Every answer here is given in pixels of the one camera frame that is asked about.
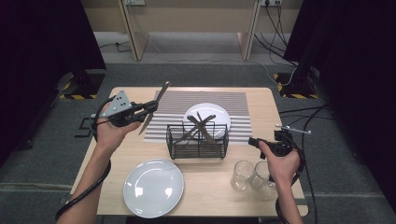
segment person's right hand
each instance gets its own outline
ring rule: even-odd
[[[260,141],[259,146],[268,160],[268,170],[275,183],[291,187],[291,181],[300,165],[297,149],[292,150],[285,157],[278,157],[263,141]]]

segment person's left hand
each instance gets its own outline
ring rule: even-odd
[[[108,108],[109,104],[106,104],[102,112]],[[107,118],[99,118],[97,123],[107,121]],[[131,131],[136,130],[140,126],[141,122],[133,122],[124,127],[115,127],[111,122],[104,122],[97,126],[97,146],[100,150],[104,150],[104,153],[108,153],[111,156],[113,152],[120,146],[125,135]]]

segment white plate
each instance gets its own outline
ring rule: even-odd
[[[172,162],[155,159],[138,164],[125,180],[123,197],[139,217],[160,217],[171,211],[181,198],[183,175]]]
[[[207,131],[211,135],[213,134],[215,138],[221,138],[224,135],[224,133],[225,133],[224,126],[217,127],[213,132],[213,129],[210,129],[210,125],[227,124],[227,129],[230,130],[230,127],[231,127],[230,115],[227,113],[227,111],[223,107],[221,107],[219,105],[210,104],[210,103],[203,103],[203,104],[198,104],[198,105],[192,106],[186,112],[186,114],[184,114],[183,123],[186,125],[193,125],[193,123],[187,119],[188,115],[194,116],[199,121],[197,112],[199,112],[201,119],[206,119],[208,116],[213,115],[213,114],[216,115],[216,117],[214,119],[210,120],[206,124],[206,125],[208,125],[208,127],[206,127]]]

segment hand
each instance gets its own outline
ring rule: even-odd
[[[291,187],[291,181],[300,165],[297,149],[285,157],[277,157],[263,141],[260,141],[259,146],[268,160],[268,170],[276,184]]]
[[[109,104],[106,104],[102,112],[108,108]],[[107,118],[99,118],[97,123],[108,121]],[[113,152],[120,146],[125,135],[131,131],[136,130],[140,126],[141,122],[133,122],[124,127],[115,127],[111,122],[104,122],[97,126],[97,144],[96,148],[101,150],[102,153],[111,157]]]

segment gray floor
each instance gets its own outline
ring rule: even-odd
[[[250,60],[242,61],[235,34],[151,34],[143,60],[133,60],[131,51],[118,52],[116,42],[127,41],[124,34],[97,33],[107,64],[104,84],[95,100],[58,100],[43,120],[30,150],[14,151],[0,169],[0,223],[53,223],[54,214],[67,198],[90,138],[78,127],[121,84],[160,86],[172,80],[175,86],[248,86],[270,88],[279,112],[326,103],[320,99],[283,98],[273,81],[276,72],[292,72],[293,67],[254,41]],[[265,35],[271,40],[273,35]],[[279,39],[276,45],[282,47]],[[121,44],[119,50],[127,50]],[[70,75],[60,81],[60,89]],[[282,123],[304,127],[314,110],[282,113]],[[354,157],[330,108],[321,110],[309,122],[312,135],[304,139],[318,223],[396,223],[396,216],[375,183],[370,171]],[[294,135],[301,145],[301,136]],[[301,182],[310,213],[305,223],[314,223],[315,206],[308,175]],[[126,217],[98,217],[98,223],[125,223]]]

